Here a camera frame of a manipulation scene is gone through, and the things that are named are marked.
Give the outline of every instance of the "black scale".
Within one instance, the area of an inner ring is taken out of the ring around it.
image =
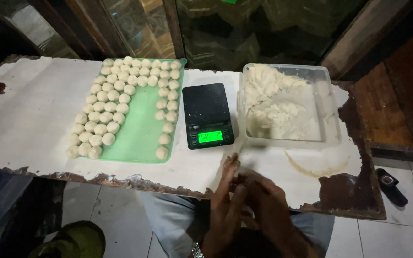
[[[234,143],[224,84],[186,87],[183,100],[189,149]]]

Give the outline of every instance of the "dough ball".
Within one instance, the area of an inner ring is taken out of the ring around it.
[[[94,133],[95,132],[95,126],[97,126],[98,124],[97,123],[95,123],[94,121],[88,121],[88,122],[86,122],[85,123],[85,130],[87,131],[87,132],[91,132],[91,133]]]
[[[149,75],[149,69],[148,68],[146,68],[146,67],[142,67],[141,69],[140,69],[140,76],[148,76]]]
[[[163,109],[160,109],[156,112],[156,119],[157,120],[164,120],[167,114],[165,114],[165,111]]]
[[[140,85],[141,87],[146,87],[148,78],[146,76],[140,76],[136,81],[138,85]]]
[[[110,92],[108,92],[108,99],[109,101],[116,101],[119,99],[119,92],[117,90],[112,90]]]
[[[88,96],[88,97],[86,97],[85,98],[85,102],[87,103],[87,104],[95,104],[96,102],[98,101],[98,99],[96,98],[96,96],[95,95],[90,95],[90,96]]]
[[[90,114],[92,112],[94,112],[95,109],[93,109],[93,105],[92,104],[86,104],[83,108],[82,108],[82,112],[84,114]]]
[[[132,60],[132,67],[141,68],[141,61],[138,59]]]
[[[115,74],[110,74],[106,76],[106,81],[110,84],[114,84],[118,80],[118,76]]]
[[[114,89],[114,85],[112,85],[110,83],[103,83],[103,86],[101,86],[101,90],[104,91],[104,92],[110,92],[113,89]]]
[[[157,78],[157,76],[150,76],[148,78],[148,85],[151,87],[154,87],[157,85],[157,82],[159,81],[159,79]]]
[[[160,60],[156,59],[156,60],[154,60],[154,61],[152,62],[151,67],[152,67],[152,68],[160,68],[160,64],[161,64],[161,63],[162,63],[162,62],[160,62]]]
[[[90,151],[89,151],[89,157],[91,159],[98,159],[101,156],[102,151],[103,150],[101,149],[100,146],[92,147],[90,148]]]
[[[132,61],[133,61],[133,57],[131,57],[131,56],[126,56],[126,57],[123,59],[123,63],[124,63],[125,65],[131,65],[131,64],[132,64]]]
[[[96,95],[100,91],[101,91],[101,85],[100,84],[94,84],[94,85],[92,85],[92,87],[90,87],[90,93],[91,94]]]
[[[109,123],[109,121],[111,121],[111,120],[112,120],[112,114],[109,113],[109,112],[103,112],[103,114],[100,115],[100,121],[101,121],[102,123],[107,124],[107,123]]]
[[[75,159],[79,157],[79,146],[72,145],[65,151],[66,157],[69,159]]]
[[[162,70],[160,72],[160,79],[169,79],[170,78],[170,72],[166,70]]]
[[[130,75],[127,79],[127,83],[131,86],[136,86],[138,84],[138,77],[136,77],[135,75]]]
[[[107,91],[100,91],[96,94],[96,98],[98,101],[107,102],[108,101],[108,92]]]
[[[168,93],[168,96],[167,96],[167,97],[168,97],[169,100],[175,101],[175,100],[178,99],[179,95],[178,95],[177,91],[171,90],[171,91]]]
[[[92,146],[88,142],[83,142],[81,145],[79,145],[79,155],[81,156],[87,156],[89,155],[90,148]]]
[[[88,119],[87,119],[87,115],[84,113],[81,114],[77,114],[76,115],[76,119],[74,120],[77,124],[85,124]]]
[[[170,90],[177,90],[179,88],[179,82],[177,80],[171,80],[168,83],[168,86],[170,87]]]
[[[167,88],[160,88],[159,89],[159,96],[166,97],[170,91]]]
[[[125,121],[125,115],[123,115],[120,112],[117,112],[112,116],[112,120],[118,124],[123,124],[123,122]]]
[[[105,110],[106,112],[114,112],[117,106],[118,105],[116,103],[108,102],[105,104]]]
[[[168,86],[168,80],[167,79],[160,79],[158,82],[158,85],[160,88],[164,88]]]
[[[159,158],[159,159],[167,158],[167,156],[168,156],[168,149],[165,148],[164,146],[158,147],[157,150],[156,150],[156,156],[157,156],[157,158]]]
[[[129,95],[122,93],[119,96],[119,103],[124,103],[124,104],[128,104],[130,102],[131,98]]]
[[[89,114],[89,120],[98,123],[100,121],[100,112],[98,111],[94,111],[92,113]]]
[[[130,73],[129,70],[130,70],[129,65],[124,64],[123,66],[121,66],[121,72]]]
[[[116,137],[112,133],[105,133],[102,138],[103,144],[107,146],[111,146],[115,140]]]
[[[112,59],[107,58],[107,59],[105,59],[105,61],[103,61],[103,66],[112,67],[113,65],[114,65],[114,60],[112,60]]]
[[[111,67],[104,66],[101,68],[100,73],[103,75],[110,75],[111,74]]]
[[[98,124],[97,126],[95,126],[94,132],[95,134],[103,136],[105,133],[108,132],[108,129],[106,129],[105,124]]]
[[[72,128],[71,128],[71,133],[72,133],[72,134],[77,134],[77,135],[79,135],[79,134],[81,134],[81,133],[84,132],[84,131],[85,131],[85,129],[84,129],[83,124],[74,124],[74,125],[72,126]]]
[[[172,138],[167,133],[162,133],[159,136],[159,143],[160,144],[169,144],[171,141],[172,141]]]
[[[68,145],[79,145],[81,144],[81,140],[79,140],[79,136],[77,134],[70,134],[66,139]]]
[[[135,75],[139,76],[140,75],[140,69],[138,67],[132,67],[129,69],[130,75]]]
[[[152,62],[147,60],[147,59],[144,59],[143,61],[141,61],[141,66],[142,67],[150,68],[151,65],[152,65]]]
[[[169,111],[178,110],[178,103],[176,101],[169,101],[167,104],[167,109]]]
[[[104,103],[104,102],[97,102],[97,103],[93,104],[93,109],[97,112],[101,112],[101,111],[105,110],[105,105],[106,105],[106,103]]]
[[[173,80],[179,79],[179,75],[180,75],[179,70],[172,70],[172,71],[170,72],[170,77],[171,77]]]
[[[125,87],[123,88],[123,93],[132,96],[136,93],[136,88],[134,85],[125,85]]]
[[[111,121],[108,123],[108,125],[106,126],[106,129],[108,130],[108,132],[115,134],[119,131],[119,124],[116,123],[115,121]]]
[[[114,89],[117,91],[123,91],[123,88],[125,88],[125,82],[124,81],[117,81],[114,83]]]
[[[79,140],[81,140],[81,142],[89,142],[89,139],[93,136],[93,133],[91,132],[82,132],[81,134],[79,134]]]
[[[167,61],[162,62],[162,63],[160,64],[160,68],[161,68],[162,70],[170,70],[170,63],[167,62]]]
[[[129,105],[125,103],[120,103],[116,107],[116,111],[122,114],[127,114],[129,112]]]
[[[164,109],[167,107],[167,101],[165,99],[159,99],[156,102],[156,107],[158,109]]]
[[[174,123],[177,120],[178,120],[178,114],[175,111],[168,111],[167,121]]]
[[[121,72],[120,68],[118,66],[113,66],[111,67],[111,73],[114,75],[118,75]]]
[[[173,124],[170,122],[166,122],[165,124],[163,124],[162,131],[167,134],[172,133],[175,131],[175,126],[173,126]]]
[[[179,70],[181,68],[181,62],[179,60],[175,60],[170,64],[170,68],[172,70]]]
[[[149,74],[151,74],[151,76],[159,77],[160,76],[160,69],[159,68],[152,68],[151,71],[149,72]]]
[[[127,79],[129,78],[129,74],[128,73],[126,73],[126,72],[120,72],[119,74],[118,74],[118,79],[119,80],[121,80],[121,81],[123,81],[123,82],[127,82]]]
[[[102,137],[101,135],[95,134],[94,136],[92,136],[92,137],[89,139],[89,143],[90,143],[90,145],[92,145],[92,147],[94,147],[94,146],[101,146],[101,145],[103,144],[103,142],[101,141],[102,138],[103,138],[103,137]]]
[[[106,77],[104,77],[102,75],[96,76],[95,79],[93,80],[93,82],[96,83],[96,84],[102,85],[103,83],[106,82]]]
[[[114,61],[114,64],[113,64],[114,66],[117,66],[117,67],[121,67],[121,66],[123,66],[123,60],[122,59],[116,59],[115,61]]]

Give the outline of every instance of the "blue jeans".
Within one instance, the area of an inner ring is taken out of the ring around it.
[[[149,191],[140,194],[152,230],[167,256],[186,258],[190,254],[193,239],[208,231],[209,202]],[[319,256],[324,258],[331,240],[334,216],[301,213],[290,219],[294,226],[318,246]]]

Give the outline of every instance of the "white tiled floor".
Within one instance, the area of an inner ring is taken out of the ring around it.
[[[386,165],[382,168],[399,180],[397,186],[408,204],[398,208],[382,195],[386,221],[336,217],[326,258],[413,258],[413,164]],[[77,220],[97,224],[106,236],[106,258],[165,258],[138,195],[129,189],[68,182],[63,224]]]

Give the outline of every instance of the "hand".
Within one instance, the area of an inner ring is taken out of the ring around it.
[[[240,230],[240,214],[246,198],[246,188],[238,185],[232,200],[229,188],[235,172],[240,167],[238,155],[227,157],[223,164],[223,174],[219,186],[211,198],[210,230],[205,234],[201,245],[206,258],[218,257],[232,242]]]
[[[249,193],[246,202],[255,213],[262,233],[276,246],[287,242],[295,227],[283,189],[259,174],[246,174],[245,185]]]

